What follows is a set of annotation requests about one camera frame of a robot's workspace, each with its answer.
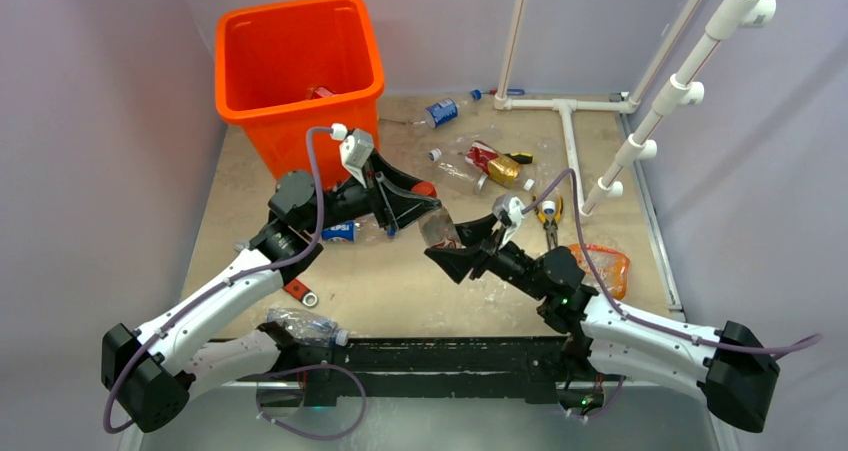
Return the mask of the red cap small bottle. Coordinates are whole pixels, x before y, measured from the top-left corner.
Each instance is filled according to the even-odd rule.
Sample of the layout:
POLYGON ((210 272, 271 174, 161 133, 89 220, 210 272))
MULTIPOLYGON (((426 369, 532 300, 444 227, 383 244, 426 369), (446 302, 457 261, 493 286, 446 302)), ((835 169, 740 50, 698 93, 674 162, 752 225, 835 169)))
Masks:
POLYGON ((446 208, 440 207, 419 221, 421 236, 428 248, 458 249, 461 240, 456 226, 446 208))

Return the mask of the red white label bottle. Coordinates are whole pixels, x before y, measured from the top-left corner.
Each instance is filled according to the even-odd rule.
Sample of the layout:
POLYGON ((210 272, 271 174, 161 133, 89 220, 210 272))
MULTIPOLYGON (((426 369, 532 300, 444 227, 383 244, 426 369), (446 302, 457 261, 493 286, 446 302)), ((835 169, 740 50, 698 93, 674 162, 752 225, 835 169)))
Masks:
POLYGON ((306 97, 309 100, 326 99, 335 96, 336 93, 325 86, 315 86, 309 89, 306 97))

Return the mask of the orange drink bottle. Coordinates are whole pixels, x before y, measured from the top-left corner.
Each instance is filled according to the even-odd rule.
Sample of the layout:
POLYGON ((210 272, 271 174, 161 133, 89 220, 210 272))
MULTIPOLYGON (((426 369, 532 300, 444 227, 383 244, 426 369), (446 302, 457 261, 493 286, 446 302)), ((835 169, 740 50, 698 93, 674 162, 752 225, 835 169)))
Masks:
MULTIPOLYGON (((597 244, 587 244, 586 247, 601 280, 612 297, 616 300, 624 299, 628 290, 630 258, 610 247, 597 244)), ((574 243, 568 245, 567 248, 577 260, 578 266, 585 272, 583 283, 601 290, 599 281, 588 266, 580 245, 574 243)))

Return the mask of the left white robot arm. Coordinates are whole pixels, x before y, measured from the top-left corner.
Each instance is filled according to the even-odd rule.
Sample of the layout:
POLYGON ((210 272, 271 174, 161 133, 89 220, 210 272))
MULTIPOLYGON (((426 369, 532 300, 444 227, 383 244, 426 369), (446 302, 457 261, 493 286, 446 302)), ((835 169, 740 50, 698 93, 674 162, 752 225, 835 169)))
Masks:
POLYGON ((115 405, 144 432, 154 431, 188 403, 198 372, 186 367, 225 325, 305 272, 322 252, 322 231, 372 215, 383 228, 404 229, 440 209, 430 183, 391 166, 376 151, 363 177, 331 191, 317 174, 283 175, 266 224, 235 260, 189 298, 135 329, 119 323, 102 340, 101 380, 109 394, 102 414, 109 434, 115 405))

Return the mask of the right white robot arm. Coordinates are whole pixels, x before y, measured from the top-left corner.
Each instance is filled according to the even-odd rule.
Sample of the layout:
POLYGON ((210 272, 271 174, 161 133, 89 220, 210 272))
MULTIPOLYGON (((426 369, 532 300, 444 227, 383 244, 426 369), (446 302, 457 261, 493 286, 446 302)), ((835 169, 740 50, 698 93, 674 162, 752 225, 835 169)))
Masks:
POLYGON ((737 429, 764 430, 780 367, 750 328, 734 321, 694 325, 610 300, 584 283, 569 248, 533 257, 501 241, 505 232, 493 216, 469 226, 465 243, 431 246, 426 256, 456 283, 490 273, 537 300, 543 322, 572 339, 561 352, 569 375, 647 381, 700 401, 737 429))

